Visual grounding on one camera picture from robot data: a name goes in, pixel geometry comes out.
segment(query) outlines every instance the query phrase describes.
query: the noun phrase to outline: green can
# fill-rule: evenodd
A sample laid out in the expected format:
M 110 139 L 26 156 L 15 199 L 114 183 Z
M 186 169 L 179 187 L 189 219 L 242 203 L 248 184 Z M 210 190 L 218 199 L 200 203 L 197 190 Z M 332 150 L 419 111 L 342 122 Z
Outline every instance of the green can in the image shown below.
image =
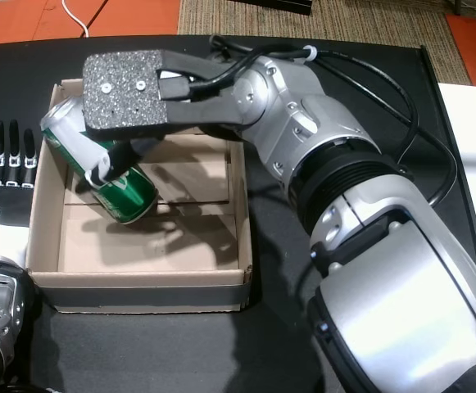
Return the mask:
M 65 157 L 70 167 L 83 177 L 104 156 L 114 142 L 94 142 L 87 136 L 83 98 L 68 97 L 42 119 L 47 142 Z M 138 167 L 130 168 L 117 180 L 93 190 L 96 199 L 119 223 L 130 224 L 145 215 L 157 201 L 156 186 Z

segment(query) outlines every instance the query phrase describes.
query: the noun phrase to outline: carpet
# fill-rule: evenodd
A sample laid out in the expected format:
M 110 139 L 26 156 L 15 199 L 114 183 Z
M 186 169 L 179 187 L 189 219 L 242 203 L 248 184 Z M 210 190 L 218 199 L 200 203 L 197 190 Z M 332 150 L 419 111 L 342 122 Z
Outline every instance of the carpet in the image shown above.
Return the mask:
M 182 0 L 179 34 L 322 38 L 401 47 L 425 45 L 440 82 L 469 84 L 443 12 L 401 2 L 314 0 L 310 16 L 228 0 Z

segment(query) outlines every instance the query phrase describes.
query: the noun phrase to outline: robotic hand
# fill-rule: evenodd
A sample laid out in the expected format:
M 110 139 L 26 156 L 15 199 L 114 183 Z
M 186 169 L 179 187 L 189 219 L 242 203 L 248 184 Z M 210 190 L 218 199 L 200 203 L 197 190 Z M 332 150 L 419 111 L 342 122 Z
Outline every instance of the robotic hand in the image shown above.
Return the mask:
M 251 50 L 213 39 L 220 49 L 245 56 L 228 63 L 155 50 L 87 59 L 88 132 L 121 142 L 81 188 L 100 187 L 140 160 L 148 140 L 138 138 L 200 126 L 218 138 L 253 144 L 311 236 L 311 257 L 328 271 L 309 315 L 346 390 L 476 392 L 474 262 L 404 169 L 324 93 L 311 68 L 292 58 L 317 56 L 352 84 L 323 58 L 363 62 L 313 47 Z M 165 77 L 164 71 L 175 74 Z M 447 154 L 418 128 L 410 99 L 411 119 L 382 101 L 410 125 L 398 162 L 416 132 Z

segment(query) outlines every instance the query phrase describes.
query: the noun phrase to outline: black cable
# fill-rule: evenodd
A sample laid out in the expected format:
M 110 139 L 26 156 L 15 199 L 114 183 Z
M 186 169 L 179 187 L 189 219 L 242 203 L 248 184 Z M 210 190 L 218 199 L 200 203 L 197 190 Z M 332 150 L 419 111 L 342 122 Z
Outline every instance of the black cable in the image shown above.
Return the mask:
M 383 81 L 387 84 L 391 85 L 403 98 L 405 101 L 407 108 L 410 113 L 410 127 L 409 131 L 407 132 L 406 136 L 401 141 L 400 146 L 397 148 L 397 151 L 394 153 L 394 160 L 399 164 L 401 158 L 405 154 L 405 152 L 409 149 L 410 145 L 412 144 L 416 134 L 418 133 L 419 127 L 419 117 L 418 117 L 418 110 L 416 109 L 416 105 L 412 98 L 410 97 L 409 93 L 391 76 L 380 70 L 378 67 L 367 63 L 366 61 L 362 61 L 355 57 L 349 56 L 345 53 L 335 52 L 335 51 L 319 51 L 319 57 L 336 57 L 337 59 L 341 59 L 344 61 L 348 61 L 354 63 L 366 70 L 370 71 L 373 74 L 379 76 Z
M 230 86 L 235 76 L 250 66 L 259 56 L 268 55 L 272 52 L 293 52 L 295 47 L 286 43 L 272 43 L 252 49 L 244 58 L 236 62 L 229 69 L 209 80 L 198 80 L 189 84 L 192 93 L 207 92 Z
M 221 35 L 212 35 L 209 38 L 209 44 L 211 48 L 215 51 L 233 51 L 241 54 L 249 53 L 252 48 L 245 47 L 244 45 L 239 45 L 238 43 L 233 43 L 232 41 L 227 40 Z M 309 49 L 295 49 L 291 52 L 272 52 L 269 53 L 269 57 L 275 57 L 277 59 L 298 59 L 302 57 L 308 57 L 311 54 Z
M 366 86 L 363 84 L 359 83 L 355 79 L 351 78 L 350 76 L 346 75 L 343 73 L 341 70 L 337 69 L 333 65 L 329 64 L 327 61 L 323 61 L 321 59 L 316 59 L 315 63 L 318 66 L 323 66 L 324 69 L 329 71 L 331 74 L 336 75 L 343 81 L 347 82 L 357 90 L 359 90 L 362 94 L 367 96 L 368 98 L 372 99 L 376 104 L 380 105 L 384 110 L 389 112 L 391 115 L 393 115 L 395 118 L 400 120 L 404 125 L 410 125 L 411 121 L 410 119 L 405 116 L 403 113 L 401 113 L 399 110 L 391 106 L 388 102 L 383 100 L 380 96 L 378 96 L 376 93 L 372 92 L 369 90 Z M 434 194 L 428 198 L 428 203 L 432 206 L 435 207 L 439 202 L 443 200 L 449 193 L 449 191 L 452 189 L 452 186 L 454 185 L 456 181 L 456 177 L 458 174 L 458 169 L 456 166 L 456 159 L 452 152 L 449 150 L 445 144 L 440 141 L 438 138 L 434 137 L 431 133 L 428 133 L 425 131 L 423 128 L 419 127 L 418 128 L 418 134 L 425 139 L 428 143 L 436 147 L 438 151 L 440 151 L 444 156 L 447 157 L 447 160 L 449 162 L 449 170 L 447 171 L 447 175 L 442 183 L 442 185 L 434 192 Z M 406 146 L 405 150 L 403 151 L 402 155 L 406 153 L 412 142 L 414 141 L 414 138 L 410 141 L 410 143 Z
M 252 50 L 249 47 L 245 47 L 243 45 L 239 45 L 236 43 L 232 43 L 226 40 L 224 37 L 221 36 L 212 36 L 210 39 L 210 44 L 214 49 L 217 50 L 232 50 L 239 53 L 250 53 Z M 288 53 L 271 53 L 270 56 L 274 55 L 287 55 Z M 299 55 L 301 57 L 307 57 L 310 54 L 310 51 L 301 50 Z M 346 75 L 334 65 L 328 63 L 323 57 L 335 57 L 344 61 L 349 61 L 354 63 L 358 66 L 365 68 L 366 70 L 376 74 L 380 78 L 382 78 L 387 84 L 390 84 L 404 99 L 406 102 L 407 108 L 410 112 L 410 118 L 401 113 L 397 110 L 394 106 L 390 105 L 388 102 L 383 100 L 380 96 L 376 93 L 372 92 L 366 86 L 361 84 L 360 82 L 356 81 L 352 77 Z M 444 156 L 446 156 L 449 162 L 449 170 L 447 171 L 447 175 L 442 183 L 442 185 L 436 190 L 436 192 L 428 199 L 428 203 L 435 207 L 440 201 L 445 198 L 445 196 L 449 193 L 454 185 L 456 178 L 457 178 L 457 166 L 456 166 L 456 159 L 452 155 L 452 152 L 449 150 L 448 147 L 443 144 L 439 139 L 427 133 L 423 128 L 419 126 L 419 117 L 418 111 L 414 104 L 414 101 L 410 97 L 409 93 L 393 78 L 391 78 L 388 74 L 384 71 L 380 70 L 379 68 L 367 63 L 366 61 L 362 61 L 355 57 L 349 56 L 345 53 L 335 52 L 335 51 L 319 51 L 319 58 L 316 58 L 314 62 L 318 65 L 326 69 L 327 71 L 331 72 L 333 75 L 336 75 L 340 79 L 344 80 L 345 82 L 349 83 L 351 86 L 359 90 L 362 94 L 366 97 L 372 99 L 378 105 L 380 105 L 383 109 L 385 109 L 388 113 L 396 117 L 399 121 L 401 121 L 404 125 L 409 127 L 407 135 L 401 141 L 400 146 L 398 147 L 395 153 L 395 159 L 399 163 L 402 157 L 406 154 L 409 150 L 410 146 L 415 140 L 416 134 L 419 134 L 423 139 L 425 139 L 428 143 L 433 145 L 437 150 L 439 150 Z

